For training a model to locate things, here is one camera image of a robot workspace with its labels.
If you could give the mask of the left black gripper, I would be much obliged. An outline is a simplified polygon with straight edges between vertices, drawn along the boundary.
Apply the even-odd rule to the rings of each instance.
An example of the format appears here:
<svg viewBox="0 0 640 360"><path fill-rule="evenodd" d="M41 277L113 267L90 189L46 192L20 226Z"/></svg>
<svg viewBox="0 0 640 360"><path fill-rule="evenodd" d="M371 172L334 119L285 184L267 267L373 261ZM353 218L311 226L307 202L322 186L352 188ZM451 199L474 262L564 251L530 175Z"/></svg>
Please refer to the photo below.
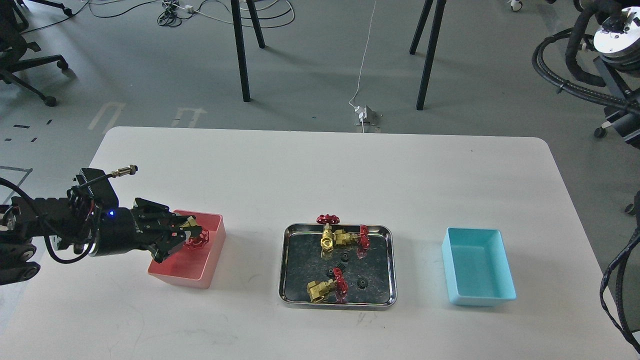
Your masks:
<svg viewBox="0 0 640 360"><path fill-rule="evenodd" d="M180 251L192 233L181 227L189 216L170 212L167 205L135 198L134 207L104 210L90 256L123 255L146 250L161 264Z"/></svg>

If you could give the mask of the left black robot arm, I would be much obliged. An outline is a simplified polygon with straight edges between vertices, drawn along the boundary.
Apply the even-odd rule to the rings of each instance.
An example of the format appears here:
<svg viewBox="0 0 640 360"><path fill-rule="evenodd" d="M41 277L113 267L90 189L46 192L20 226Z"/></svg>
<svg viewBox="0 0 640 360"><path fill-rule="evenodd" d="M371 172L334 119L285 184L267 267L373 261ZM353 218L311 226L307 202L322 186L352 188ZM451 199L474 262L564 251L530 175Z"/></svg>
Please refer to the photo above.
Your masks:
<svg viewBox="0 0 640 360"><path fill-rule="evenodd" d="M132 208L119 205L110 180L137 171L135 165L111 172L82 168L62 198L32 198L3 178L1 186L16 196L1 207L1 284L27 281L39 273L41 265L32 260L37 237L45 240L46 251L59 264L132 250L149 251L160 264L183 246L199 242L204 230L194 216L139 197Z"/></svg>

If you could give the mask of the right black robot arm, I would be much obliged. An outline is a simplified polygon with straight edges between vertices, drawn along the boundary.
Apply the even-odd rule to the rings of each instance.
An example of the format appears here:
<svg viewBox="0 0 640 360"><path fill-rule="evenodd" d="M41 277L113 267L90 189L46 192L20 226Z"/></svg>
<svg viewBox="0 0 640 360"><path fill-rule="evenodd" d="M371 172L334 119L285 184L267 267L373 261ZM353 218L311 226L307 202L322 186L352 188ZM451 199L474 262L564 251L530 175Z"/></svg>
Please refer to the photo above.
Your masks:
<svg viewBox="0 0 640 360"><path fill-rule="evenodd" d="M633 148L639 147L639 89L632 89L624 76L640 75L640 25L637 0L576 0L578 18L570 28L546 37L532 54L535 72L580 100L602 106L605 123L594 130L603 137L610 126ZM553 71L544 60L544 50L566 39L564 62L573 79Z"/></svg>

